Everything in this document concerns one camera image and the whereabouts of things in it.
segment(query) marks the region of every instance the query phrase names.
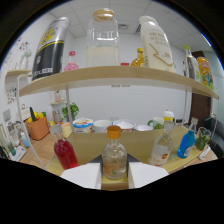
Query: white bowl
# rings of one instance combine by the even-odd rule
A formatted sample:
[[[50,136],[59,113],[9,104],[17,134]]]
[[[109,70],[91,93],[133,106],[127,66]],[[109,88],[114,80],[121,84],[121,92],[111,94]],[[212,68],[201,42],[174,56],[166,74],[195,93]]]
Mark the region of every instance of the white bowl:
[[[97,120],[93,122],[94,133],[103,133],[107,131],[107,127],[112,125],[109,120]]]
[[[117,125],[121,128],[122,132],[131,132],[136,126],[136,123],[128,119],[120,119],[113,122],[113,125]]]
[[[140,124],[134,128],[136,131],[151,131],[153,127],[148,126],[146,124]]]

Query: bottle label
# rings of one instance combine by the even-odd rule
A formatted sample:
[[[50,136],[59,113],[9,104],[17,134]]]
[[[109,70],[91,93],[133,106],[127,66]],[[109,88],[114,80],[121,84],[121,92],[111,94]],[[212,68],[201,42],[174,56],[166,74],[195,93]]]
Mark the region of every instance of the bottle label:
[[[147,36],[145,38],[143,36],[142,42],[145,42],[146,45],[144,47],[143,44],[143,49],[145,51],[144,60],[147,59],[147,55],[149,67],[162,69],[162,65],[162,67],[164,67],[163,70],[173,72],[174,63],[170,44],[168,42],[166,34],[162,30],[151,29],[149,32],[147,32]]]
[[[185,150],[184,156],[188,156],[193,148],[193,145]]]
[[[149,159],[149,164],[162,167],[169,157],[168,147],[163,145],[155,145]]]

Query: glass jar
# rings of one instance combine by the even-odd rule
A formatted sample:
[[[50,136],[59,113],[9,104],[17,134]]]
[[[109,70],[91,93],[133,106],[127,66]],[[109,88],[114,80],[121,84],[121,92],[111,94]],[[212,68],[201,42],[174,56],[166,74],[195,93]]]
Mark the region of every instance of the glass jar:
[[[93,13],[86,37],[86,67],[120,65],[120,42],[114,11],[101,8]]]
[[[108,144],[102,151],[103,173],[111,180],[121,179],[126,172],[127,152],[120,144],[121,128],[113,125],[107,128]]]

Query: white lid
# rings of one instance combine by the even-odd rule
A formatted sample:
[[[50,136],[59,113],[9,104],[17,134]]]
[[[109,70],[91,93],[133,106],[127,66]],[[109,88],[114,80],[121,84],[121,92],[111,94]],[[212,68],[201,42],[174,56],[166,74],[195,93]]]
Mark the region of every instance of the white lid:
[[[172,112],[172,111],[168,111],[168,110],[166,110],[165,112],[164,112],[164,116],[166,116],[166,117],[174,117],[174,113]]]
[[[140,22],[141,25],[145,22],[148,22],[148,21],[152,21],[152,22],[154,22],[158,25],[157,21],[154,18],[152,18],[151,16],[141,16],[139,18],[139,22]]]

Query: yellow cap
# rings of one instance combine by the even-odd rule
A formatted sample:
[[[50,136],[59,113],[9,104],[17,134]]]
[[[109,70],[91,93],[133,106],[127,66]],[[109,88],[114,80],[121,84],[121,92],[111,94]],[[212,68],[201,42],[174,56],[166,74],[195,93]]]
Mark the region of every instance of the yellow cap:
[[[116,125],[107,127],[107,137],[110,139],[120,138],[121,137],[121,128]]]
[[[103,21],[103,20],[112,20],[114,16],[114,11],[109,8],[101,8],[97,9],[93,13],[93,17],[97,21]]]
[[[139,48],[137,48],[137,51],[138,52],[143,52],[143,48],[139,47]]]

